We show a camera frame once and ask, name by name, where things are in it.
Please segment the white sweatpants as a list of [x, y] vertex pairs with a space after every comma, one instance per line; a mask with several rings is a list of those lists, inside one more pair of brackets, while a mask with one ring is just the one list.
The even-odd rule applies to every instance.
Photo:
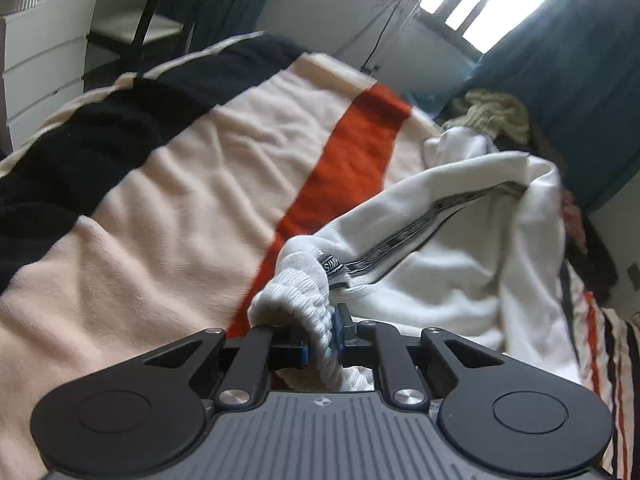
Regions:
[[560, 299], [562, 184], [553, 162], [502, 152], [452, 128], [424, 145], [426, 169], [312, 235], [288, 240], [250, 303], [252, 325], [306, 330], [296, 389], [366, 391], [373, 376], [340, 362], [339, 304], [357, 320], [419, 336], [440, 327], [572, 382], [580, 378]]

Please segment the striped bed blanket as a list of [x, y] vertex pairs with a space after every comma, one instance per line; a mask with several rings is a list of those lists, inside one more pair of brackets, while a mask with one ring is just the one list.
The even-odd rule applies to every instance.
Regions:
[[[67, 103], [1, 164], [1, 474], [39, 479], [50, 390], [209, 327], [231, 337], [284, 244], [426, 169], [447, 130], [374, 79], [254, 32]], [[578, 382], [608, 406], [603, 468], [639, 474], [639, 331], [564, 259]]]

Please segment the white garment steamer stand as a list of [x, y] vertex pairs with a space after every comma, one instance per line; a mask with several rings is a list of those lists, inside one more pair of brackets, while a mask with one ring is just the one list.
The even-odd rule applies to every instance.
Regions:
[[378, 32], [378, 36], [376, 36], [373, 47], [359, 67], [361, 73], [368, 76], [375, 75], [390, 55], [390, 51], [393, 50], [397, 36], [418, 13], [421, 7], [421, 1], [422, 0], [387, 0], [386, 3], [381, 6], [381, 9], [356, 31], [355, 35], [352, 35], [343, 42], [332, 53], [332, 56], [339, 58], [362, 39], [381, 18], [384, 18], [384, 24]]

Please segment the right teal curtain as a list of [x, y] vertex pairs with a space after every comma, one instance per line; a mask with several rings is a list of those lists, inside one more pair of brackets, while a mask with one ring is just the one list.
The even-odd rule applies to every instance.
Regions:
[[544, 0], [456, 92], [475, 88], [516, 96], [597, 209], [639, 169], [639, 0]]

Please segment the teal curtain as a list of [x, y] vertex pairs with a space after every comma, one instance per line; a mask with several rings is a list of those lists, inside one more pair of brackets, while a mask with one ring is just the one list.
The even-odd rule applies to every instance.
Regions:
[[597, 209], [639, 169], [639, 0], [544, 0], [456, 92], [475, 88], [516, 96]]
[[190, 50], [252, 32], [267, 0], [201, 0], [195, 15]]

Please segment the left teal curtain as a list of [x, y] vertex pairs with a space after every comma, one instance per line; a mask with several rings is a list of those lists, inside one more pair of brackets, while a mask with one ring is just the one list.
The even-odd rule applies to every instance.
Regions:
[[190, 50], [252, 32], [267, 0], [201, 0], [195, 15]]

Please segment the white dresser desk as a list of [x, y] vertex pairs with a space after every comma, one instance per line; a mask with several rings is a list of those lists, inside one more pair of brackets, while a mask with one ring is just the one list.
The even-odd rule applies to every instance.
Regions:
[[22, 143], [20, 119], [36, 122], [81, 92], [86, 35], [96, 0], [1, 0], [1, 151]]

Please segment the dark wall switch plate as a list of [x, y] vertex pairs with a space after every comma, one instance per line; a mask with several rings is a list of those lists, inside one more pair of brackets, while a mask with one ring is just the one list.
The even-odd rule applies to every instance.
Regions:
[[632, 286], [635, 289], [640, 288], [640, 268], [637, 263], [633, 263], [631, 266], [627, 268], [627, 274], [629, 281], [631, 281]]

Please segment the white chair black frame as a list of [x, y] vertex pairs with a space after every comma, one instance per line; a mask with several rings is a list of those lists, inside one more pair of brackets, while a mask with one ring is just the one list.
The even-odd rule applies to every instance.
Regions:
[[120, 72], [138, 72], [144, 58], [186, 41], [198, 0], [146, 0], [141, 9], [112, 12], [91, 25], [88, 44], [117, 56], [111, 64]]

